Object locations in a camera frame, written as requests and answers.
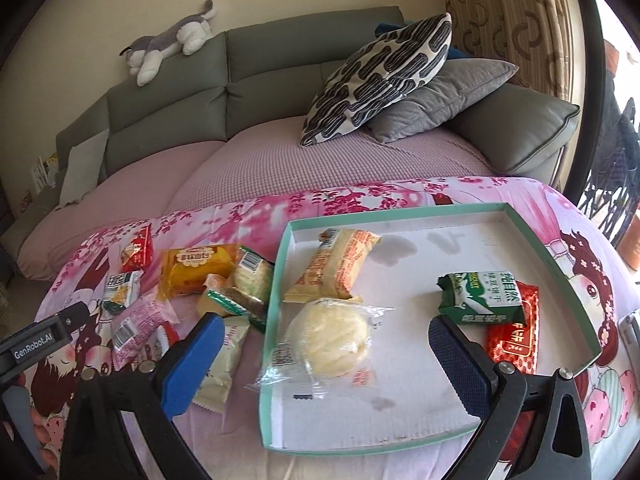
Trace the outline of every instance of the green and white biscuit package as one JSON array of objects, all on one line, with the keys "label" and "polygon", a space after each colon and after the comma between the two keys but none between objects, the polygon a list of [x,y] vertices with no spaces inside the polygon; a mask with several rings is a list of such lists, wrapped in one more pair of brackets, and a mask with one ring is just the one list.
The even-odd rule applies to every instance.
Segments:
[{"label": "green and white biscuit package", "polygon": [[506,270],[452,272],[439,277],[438,286],[439,311],[457,324],[526,325],[518,285]]}]

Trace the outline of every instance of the sofa seat cushion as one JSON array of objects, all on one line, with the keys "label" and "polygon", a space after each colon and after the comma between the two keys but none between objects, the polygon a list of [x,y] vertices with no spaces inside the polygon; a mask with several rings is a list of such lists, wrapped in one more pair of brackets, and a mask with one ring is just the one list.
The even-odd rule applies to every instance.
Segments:
[{"label": "sofa seat cushion", "polygon": [[191,173],[222,146],[219,140],[178,146],[117,171],[82,202],[51,212],[37,225],[20,250],[20,270],[32,280],[52,281],[90,235],[162,215]]},{"label": "sofa seat cushion", "polygon": [[303,148],[303,121],[281,119],[238,133],[187,179],[166,212],[379,180],[494,174],[478,150],[443,127],[391,144],[361,128]]}]

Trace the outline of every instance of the red wrapper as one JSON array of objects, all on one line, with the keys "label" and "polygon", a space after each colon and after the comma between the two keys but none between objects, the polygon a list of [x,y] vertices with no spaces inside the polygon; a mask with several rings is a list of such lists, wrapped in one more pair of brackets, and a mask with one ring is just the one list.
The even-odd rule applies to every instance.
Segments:
[{"label": "red wrapper", "polygon": [[540,325],[540,292],[535,285],[516,282],[527,325],[509,323],[489,325],[486,351],[498,363],[508,361],[523,374],[536,373],[538,362],[538,328]]},{"label": "red wrapper", "polygon": [[146,225],[120,253],[122,272],[146,270],[154,257],[151,225]]}]

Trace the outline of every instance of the metal bolt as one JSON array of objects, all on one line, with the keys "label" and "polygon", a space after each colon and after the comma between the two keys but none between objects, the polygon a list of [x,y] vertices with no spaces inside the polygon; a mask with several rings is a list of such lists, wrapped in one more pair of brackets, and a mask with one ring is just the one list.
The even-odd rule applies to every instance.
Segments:
[{"label": "metal bolt", "polygon": [[156,363],[154,361],[142,361],[140,366],[138,366],[138,370],[140,370],[143,374],[150,374],[156,369]]},{"label": "metal bolt", "polygon": [[560,368],[558,370],[558,375],[566,381],[570,381],[571,379],[574,378],[574,373],[571,370],[568,370],[567,368]]},{"label": "metal bolt", "polygon": [[90,381],[95,377],[95,370],[93,368],[85,368],[82,370],[80,377],[83,381]]},{"label": "metal bolt", "polygon": [[508,361],[500,361],[498,363],[498,370],[500,370],[503,374],[511,375],[514,373],[514,371],[516,371],[516,367]]}]

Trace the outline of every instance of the gray and white plush dog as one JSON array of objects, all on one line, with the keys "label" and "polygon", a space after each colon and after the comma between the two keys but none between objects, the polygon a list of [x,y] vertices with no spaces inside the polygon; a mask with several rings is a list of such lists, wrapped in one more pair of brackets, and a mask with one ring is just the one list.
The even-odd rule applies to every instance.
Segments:
[{"label": "gray and white plush dog", "polygon": [[200,14],[181,19],[157,36],[137,38],[124,48],[120,55],[126,56],[129,73],[138,74],[138,86],[144,86],[156,77],[163,59],[180,51],[190,56],[200,50],[204,42],[213,37],[207,20],[217,12],[213,2],[207,0]]}]

